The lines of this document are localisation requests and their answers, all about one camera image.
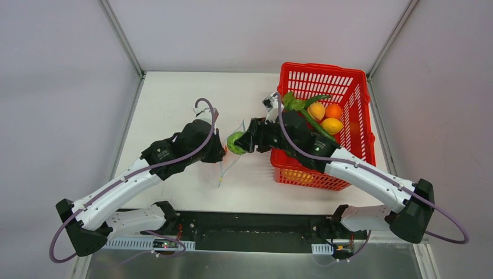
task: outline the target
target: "red wire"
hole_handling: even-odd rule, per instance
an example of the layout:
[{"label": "red wire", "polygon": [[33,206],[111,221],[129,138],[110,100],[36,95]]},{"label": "red wire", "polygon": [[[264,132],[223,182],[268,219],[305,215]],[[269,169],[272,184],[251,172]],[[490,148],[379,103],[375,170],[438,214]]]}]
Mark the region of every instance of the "red wire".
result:
[{"label": "red wire", "polygon": [[181,234],[183,233],[181,229],[183,227],[181,226],[181,224],[178,224],[176,227],[178,228],[178,234],[176,235],[176,240],[180,240]]}]

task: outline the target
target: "gray wall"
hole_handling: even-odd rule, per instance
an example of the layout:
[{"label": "gray wall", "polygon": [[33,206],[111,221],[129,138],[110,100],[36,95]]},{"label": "gray wall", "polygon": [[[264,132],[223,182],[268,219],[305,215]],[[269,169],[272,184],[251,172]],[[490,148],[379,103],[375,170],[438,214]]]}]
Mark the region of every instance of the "gray wall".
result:
[{"label": "gray wall", "polygon": [[65,278],[55,203],[108,180],[138,77],[96,0],[2,1],[0,38],[0,278]]},{"label": "gray wall", "polygon": [[408,0],[110,0],[149,71],[369,70]]},{"label": "gray wall", "polygon": [[[442,278],[493,274],[493,1],[422,1],[374,79],[399,175],[430,180],[468,245],[432,239]],[[461,238],[435,214],[430,230]]]}]

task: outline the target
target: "green fruit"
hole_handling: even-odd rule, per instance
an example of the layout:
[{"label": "green fruit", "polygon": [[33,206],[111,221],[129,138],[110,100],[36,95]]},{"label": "green fruit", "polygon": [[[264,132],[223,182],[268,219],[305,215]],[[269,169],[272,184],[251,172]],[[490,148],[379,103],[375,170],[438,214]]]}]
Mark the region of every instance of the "green fruit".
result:
[{"label": "green fruit", "polygon": [[228,137],[228,140],[226,141],[226,146],[234,154],[243,155],[243,154],[246,153],[246,151],[244,151],[241,147],[238,147],[238,146],[234,145],[234,142],[237,139],[239,139],[242,135],[243,135],[243,132],[235,132],[235,133],[232,133]]}]

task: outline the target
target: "white cable tray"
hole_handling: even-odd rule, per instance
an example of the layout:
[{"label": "white cable tray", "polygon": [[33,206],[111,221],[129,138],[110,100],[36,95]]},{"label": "white cable tray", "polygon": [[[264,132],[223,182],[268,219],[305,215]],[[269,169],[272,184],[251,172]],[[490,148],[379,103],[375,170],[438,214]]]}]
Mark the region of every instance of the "white cable tray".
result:
[{"label": "white cable tray", "polygon": [[[162,238],[148,238],[148,237],[117,237],[114,240],[109,241],[103,246],[103,249],[121,249],[121,250],[156,250],[156,251],[180,251],[183,250],[181,246],[178,248],[164,248],[154,247],[154,241],[168,241]],[[195,250],[195,241],[180,241],[185,245],[187,251]]]},{"label": "white cable tray", "polygon": [[333,255],[334,247],[329,244],[312,244],[312,253],[317,255]]}]

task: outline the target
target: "green pepper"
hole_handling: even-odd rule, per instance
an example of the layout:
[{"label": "green pepper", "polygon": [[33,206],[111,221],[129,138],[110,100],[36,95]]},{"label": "green pepper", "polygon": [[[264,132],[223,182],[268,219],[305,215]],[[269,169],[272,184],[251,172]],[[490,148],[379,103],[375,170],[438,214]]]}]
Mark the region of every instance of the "green pepper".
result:
[{"label": "green pepper", "polygon": [[330,99],[331,95],[316,95],[305,101],[305,109],[307,109],[311,104],[321,101],[323,99]]},{"label": "green pepper", "polygon": [[319,134],[337,142],[331,134],[329,134],[326,130],[324,130],[324,128],[322,128],[322,126],[310,116],[310,114],[308,113],[308,111],[306,111],[306,109],[302,109],[300,112],[306,118],[306,121],[308,121],[308,123],[310,123],[310,125],[312,125],[313,128],[315,128],[315,130],[317,130]]}]

